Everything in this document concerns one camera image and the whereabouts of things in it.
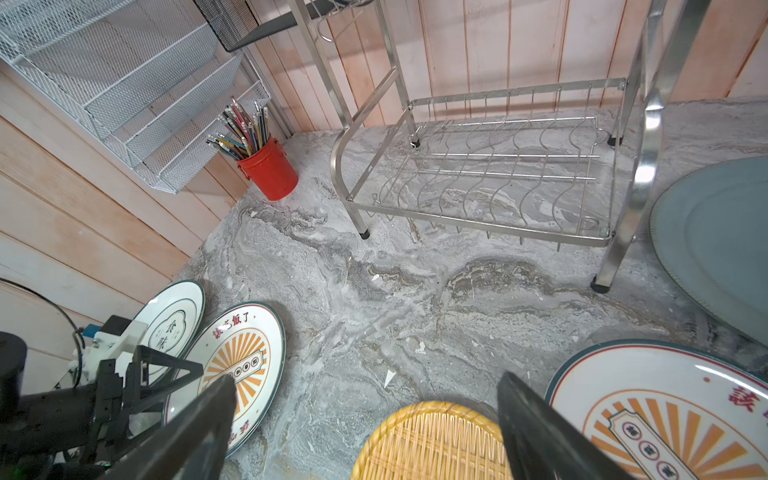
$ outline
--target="stainless steel rack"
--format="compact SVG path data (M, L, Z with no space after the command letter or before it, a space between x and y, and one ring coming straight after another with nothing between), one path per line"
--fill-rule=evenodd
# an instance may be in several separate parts
M343 126L331 153L331 180L363 239L370 232L361 210L455 225L457 229L476 228L488 235L507 233L520 237L521 242L529 237L607 247L591 286L601 293L610 289L647 207L661 146L664 105L710 0L685 1L666 46L660 38L660 23L667 2L652 0L626 78L418 100L408 97L381 0L334 2L335 8L321 16L312 15L317 12L310 12L312 5L305 5L303 0L288 3ZM342 41L339 35L329 38L321 33L320 24L346 8L375 9L391 67L355 115L349 113L328 59L317 46L318 41ZM357 172L358 180L350 189L343 176L343 171L349 174L354 169L345 162L347 144L393 85L402 115L381 139L379 148L369 152L371 161ZM565 92L570 98L576 95L580 100L577 104L589 105L593 94L611 88L622 93L613 114L586 107L569 111L561 102ZM620 179L619 146L638 92L642 108L640 144L631 175ZM488 100L533 99L544 93L554 95L554 108L549 113L536 111L533 104L529 109L520 108L522 114L493 117L486 113L492 111ZM470 104L480 108L470 108ZM417 109L426 109L430 121L417 124ZM456 118L455 112L464 113L460 115L463 118ZM626 184L624 203L614 218L614 195L622 184Z
M243 51L223 51L182 0L8 0L0 58L136 175L178 192L215 155L230 97L270 99Z

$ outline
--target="red pencil holder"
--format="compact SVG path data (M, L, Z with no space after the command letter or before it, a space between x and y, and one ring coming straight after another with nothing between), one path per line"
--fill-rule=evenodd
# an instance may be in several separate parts
M269 201L285 198L299 183L299 175L286 159L286 152L275 137L245 160L237 161L245 178L253 180Z

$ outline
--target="woven basket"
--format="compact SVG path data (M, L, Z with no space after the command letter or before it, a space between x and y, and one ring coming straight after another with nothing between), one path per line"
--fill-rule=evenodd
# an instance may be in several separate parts
M506 480L502 431L483 415L445 402L423 402L390 416L362 447L352 480L472 478Z

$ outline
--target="wooden wall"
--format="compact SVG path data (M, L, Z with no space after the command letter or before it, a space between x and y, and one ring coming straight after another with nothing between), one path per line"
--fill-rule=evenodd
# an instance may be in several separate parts
M247 188L219 156L178 195L153 190L0 66L0 276L47 296L79 326L133 318ZM0 305L0 329L29 347L24 393L52 388L73 358L70 326L3 283Z
M289 9L284 0L248 0L261 22ZM383 0L411 99L628 73L650 0ZM664 32L682 0L668 0ZM322 24L339 32L344 12ZM675 101L768 94L768 2L713 0L674 92ZM319 41L354 112L389 70L372 7L334 45ZM250 46L298 131L339 128L338 117L296 28ZM564 94L564 99L579 93ZM615 101L593 92L590 105ZM551 102L542 94L536 102ZM529 102L515 99L511 105ZM475 101L480 110L484 102ZM489 101L503 112L505 100ZM392 89L366 125L393 124Z

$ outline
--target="blue-gray plate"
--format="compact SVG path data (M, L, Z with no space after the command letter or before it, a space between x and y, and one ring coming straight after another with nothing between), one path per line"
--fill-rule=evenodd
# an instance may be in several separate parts
M768 345L768 157L706 167L654 205L664 269L714 318Z

